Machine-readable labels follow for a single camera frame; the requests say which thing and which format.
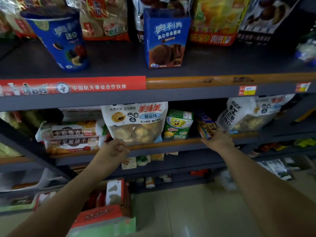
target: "human arm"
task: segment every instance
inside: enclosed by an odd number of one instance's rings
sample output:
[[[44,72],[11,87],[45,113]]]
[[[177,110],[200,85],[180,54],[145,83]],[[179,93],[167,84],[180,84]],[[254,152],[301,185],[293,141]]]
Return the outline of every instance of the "human arm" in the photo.
[[[257,224],[273,237],[316,236],[316,204],[235,148],[221,129],[201,139],[225,161]]]
[[[78,176],[45,202],[7,237],[66,236],[90,193],[121,163],[129,150],[122,141],[103,144],[91,163]]]

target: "yellow packaging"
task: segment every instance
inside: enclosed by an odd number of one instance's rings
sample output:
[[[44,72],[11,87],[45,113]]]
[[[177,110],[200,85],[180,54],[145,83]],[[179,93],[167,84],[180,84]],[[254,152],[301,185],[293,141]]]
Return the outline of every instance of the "yellow packaging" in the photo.
[[[231,45],[248,3],[249,0],[195,0],[191,41]]]

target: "oreo canister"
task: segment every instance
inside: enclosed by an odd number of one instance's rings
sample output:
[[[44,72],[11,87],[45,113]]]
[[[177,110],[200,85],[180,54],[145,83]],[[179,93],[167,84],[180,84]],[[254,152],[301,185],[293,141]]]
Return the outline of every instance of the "oreo canister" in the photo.
[[[20,14],[62,69],[79,71],[88,67],[78,9],[57,6],[33,7],[21,11]]]

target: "green snack box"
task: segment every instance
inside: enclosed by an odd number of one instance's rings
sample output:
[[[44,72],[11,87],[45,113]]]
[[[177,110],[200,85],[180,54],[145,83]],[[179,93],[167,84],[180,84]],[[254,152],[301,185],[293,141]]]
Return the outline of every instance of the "green snack box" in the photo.
[[[193,113],[189,111],[169,110],[167,113],[164,138],[185,139],[193,123]]]

